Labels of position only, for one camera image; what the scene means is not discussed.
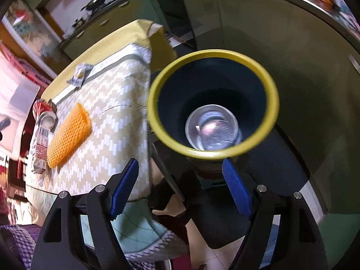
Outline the orange foam net sleeve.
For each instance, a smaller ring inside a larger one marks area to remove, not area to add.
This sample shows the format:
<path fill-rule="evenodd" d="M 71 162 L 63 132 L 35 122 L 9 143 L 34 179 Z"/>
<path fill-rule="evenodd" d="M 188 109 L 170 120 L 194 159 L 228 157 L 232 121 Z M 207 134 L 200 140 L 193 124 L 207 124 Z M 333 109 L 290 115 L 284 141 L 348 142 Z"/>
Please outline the orange foam net sleeve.
<path fill-rule="evenodd" d="M 88 111 L 76 103 L 60 125 L 47 149 L 47 164 L 54 169 L 66 162 L 91 134 L 92 123 Z"/>

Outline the paper instant noodle cup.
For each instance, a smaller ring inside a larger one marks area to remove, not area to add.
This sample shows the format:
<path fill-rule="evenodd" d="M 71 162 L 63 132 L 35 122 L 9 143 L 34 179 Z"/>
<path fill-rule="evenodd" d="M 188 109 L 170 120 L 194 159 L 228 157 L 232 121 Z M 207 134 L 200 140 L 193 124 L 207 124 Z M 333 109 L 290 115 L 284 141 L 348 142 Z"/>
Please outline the paper instant noodle cup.
<path fill-rule="evenodd" d="M 223 150 L 243 140 L 234 114 L 215 104 L 199 107 L 190 114 L 185 135 L 190 145 L 201 151 Z"/>

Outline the red white milk carton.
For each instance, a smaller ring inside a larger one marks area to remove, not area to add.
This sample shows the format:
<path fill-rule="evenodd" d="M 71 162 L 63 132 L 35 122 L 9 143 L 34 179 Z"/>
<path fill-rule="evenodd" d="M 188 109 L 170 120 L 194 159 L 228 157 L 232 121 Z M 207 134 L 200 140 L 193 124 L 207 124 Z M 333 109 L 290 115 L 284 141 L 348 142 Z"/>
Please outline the red white milk carton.
<path fill-rule="evenodd" d="M 48 169 L 47 151 L 53 139 L 53 133 L 43 127 L 39 126 L 32 144 L 32 172 L 36 174 L 43 174 Z"/>

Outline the red cola can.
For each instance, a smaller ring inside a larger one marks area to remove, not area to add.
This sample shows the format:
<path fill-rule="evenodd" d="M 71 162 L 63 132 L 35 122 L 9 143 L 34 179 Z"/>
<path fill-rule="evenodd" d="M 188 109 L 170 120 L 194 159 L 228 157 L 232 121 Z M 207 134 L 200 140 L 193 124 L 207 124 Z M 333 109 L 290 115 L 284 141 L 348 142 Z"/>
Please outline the red cola can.
<path fill-rule="evenodd" d="M 51 100 L 35 100 L 32 107 L 35 124 L 53 132 L 58 122 L 56 111 L 56 105 Z"/>

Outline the snack wrapper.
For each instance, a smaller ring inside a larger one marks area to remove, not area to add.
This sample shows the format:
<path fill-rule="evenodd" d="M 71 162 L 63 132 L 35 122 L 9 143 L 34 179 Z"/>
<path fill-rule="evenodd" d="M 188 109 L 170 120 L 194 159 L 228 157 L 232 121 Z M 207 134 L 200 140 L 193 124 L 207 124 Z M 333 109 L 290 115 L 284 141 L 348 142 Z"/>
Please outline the snack wrapper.
<path fill-rule="evenodd" d="M 93 69 L 93 65 L 88 63 L 81 63 L 75 67 L 73 76 L 67 80 L 69 85 L 73 85 L 76 88 L 82 87 L 87 76 L 90 74 Z"/>

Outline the clear plastic water bottle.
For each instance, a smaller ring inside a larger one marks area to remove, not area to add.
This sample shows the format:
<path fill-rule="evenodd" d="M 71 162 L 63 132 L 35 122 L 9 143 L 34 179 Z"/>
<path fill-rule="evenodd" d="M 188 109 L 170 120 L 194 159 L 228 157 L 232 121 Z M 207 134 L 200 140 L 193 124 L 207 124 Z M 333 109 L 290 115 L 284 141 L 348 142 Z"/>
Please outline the clear plastic water bottle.
<path fill-rule="evenodd" d="M 196 143 L 203 151 L 219 151 L 235 145 L 239 129 L 232 117 L 202 116 L 196 127 Z"/>

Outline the yellow rimmed blue trash bin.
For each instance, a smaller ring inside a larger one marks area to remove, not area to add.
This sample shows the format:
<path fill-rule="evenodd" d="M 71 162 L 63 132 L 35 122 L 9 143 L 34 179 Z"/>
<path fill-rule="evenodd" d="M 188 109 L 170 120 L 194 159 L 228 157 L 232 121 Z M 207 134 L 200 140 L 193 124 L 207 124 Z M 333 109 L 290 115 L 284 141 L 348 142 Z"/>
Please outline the yellow rimmed blue trash bin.
<path fill-rule="evenodd" d="M 243 140 L 219 151 L 194 149 L 185 135 L 190 114 L 215 104 L 237 119 Z M 197 169 L 218 173 L 226 158 L 237 159 L 264 141 L 279 114 L 279 94 L 267 70 L 234 51 L 196 51 L 169 63 L 149 89 L 148 122 L 156 137 Z"/>

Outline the patterned tablecloth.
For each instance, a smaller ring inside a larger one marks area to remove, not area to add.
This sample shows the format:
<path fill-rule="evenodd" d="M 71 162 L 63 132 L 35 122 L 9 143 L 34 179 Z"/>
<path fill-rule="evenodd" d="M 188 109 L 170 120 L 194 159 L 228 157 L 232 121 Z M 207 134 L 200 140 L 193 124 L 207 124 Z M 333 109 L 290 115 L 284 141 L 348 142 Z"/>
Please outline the patterned tablecloth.
<path fill-rule="evenodd" d="M 189 252 L 187 231 L 179 234 L 153 219 L 148 206 L 152 189 L 146 102 L 153 71 L 175 60 L 164 28 L 149 20 L 135 20 L 95 43 L 69 65 L 45 90 L 54 101 L 58 124 L 76 103 L 88 111 L 91 134 L 60 166 L 43 174 L 26 173 L 26 196 L 47 215 L 57 195 L 85 194 L 114 174 L 130 158 L 139 162 L 139 176 L 121 215 L 112 222 L 127 259 L 162 261 Z M 75 67 L 93 65 L 82 87 L 69 85 Z"/>

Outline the pink apron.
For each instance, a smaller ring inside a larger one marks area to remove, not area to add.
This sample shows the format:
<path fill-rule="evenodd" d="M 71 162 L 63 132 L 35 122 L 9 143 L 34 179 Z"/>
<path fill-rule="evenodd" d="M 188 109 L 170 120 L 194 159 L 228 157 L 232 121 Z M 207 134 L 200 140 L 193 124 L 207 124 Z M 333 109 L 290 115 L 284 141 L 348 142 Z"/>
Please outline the pink apron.
<path fill-rule="evenodd" d="M 40 93 L 43 93 L 49 86 L 51 81 L 44 75 L 40 74 L 38 70 L 33 67 L 28 61 L 17 57 L 9 50 L 3 43 L 1 43 L 1 52 L 7 61 L 14 66 L 22 75 L 26 76 L 30 81 L 36 83 L 40 87 Z"/>

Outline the small black pot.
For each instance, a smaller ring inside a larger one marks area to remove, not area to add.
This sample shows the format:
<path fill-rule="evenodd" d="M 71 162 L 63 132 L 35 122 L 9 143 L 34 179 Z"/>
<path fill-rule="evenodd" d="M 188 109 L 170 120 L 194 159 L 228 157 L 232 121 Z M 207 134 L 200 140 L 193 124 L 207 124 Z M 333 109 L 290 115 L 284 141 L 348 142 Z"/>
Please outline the small black pot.
<path fill-rule="evenodd" d="M 86 21 L 84 18 L 76 19 L 71 27 L 74 29 L 80 28 Z"/>

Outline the black wok left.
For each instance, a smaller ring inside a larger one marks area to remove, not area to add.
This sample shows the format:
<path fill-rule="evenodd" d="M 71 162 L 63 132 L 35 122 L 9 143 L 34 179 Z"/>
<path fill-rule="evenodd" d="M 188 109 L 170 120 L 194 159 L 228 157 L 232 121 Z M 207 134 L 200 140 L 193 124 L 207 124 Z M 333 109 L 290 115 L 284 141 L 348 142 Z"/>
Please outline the black wok left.
<path fill-rule="evenodd" d="M 105 3 L 106 0 L 90 0 L 86 6 L 81 8 L 81 11 L 93 11 L 97 9 L 98 7 L 102 6 Z"/>

